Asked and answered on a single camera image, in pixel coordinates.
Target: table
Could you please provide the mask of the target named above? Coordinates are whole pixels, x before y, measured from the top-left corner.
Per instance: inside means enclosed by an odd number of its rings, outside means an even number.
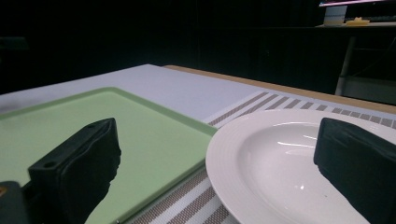
[[[255,111],[313,109],[396,129],[396,106],[305,91],[195,69],[144,64],[96,77],[0,95],[0,114],[101,87],[117,87],[217,128]],[[238,223],[210,185],[205,167],[125,223]]]

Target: striped placemat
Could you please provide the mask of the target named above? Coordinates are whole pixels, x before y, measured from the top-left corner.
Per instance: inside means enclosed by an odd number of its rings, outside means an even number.
[[[261,110],[312,109],[343,114],[396,129],[396,115],[340,105],[264,89],[204,119],[220,128],[227,122]],[[238,223],[212,189],[205,167],[138,213],[126,223]]]

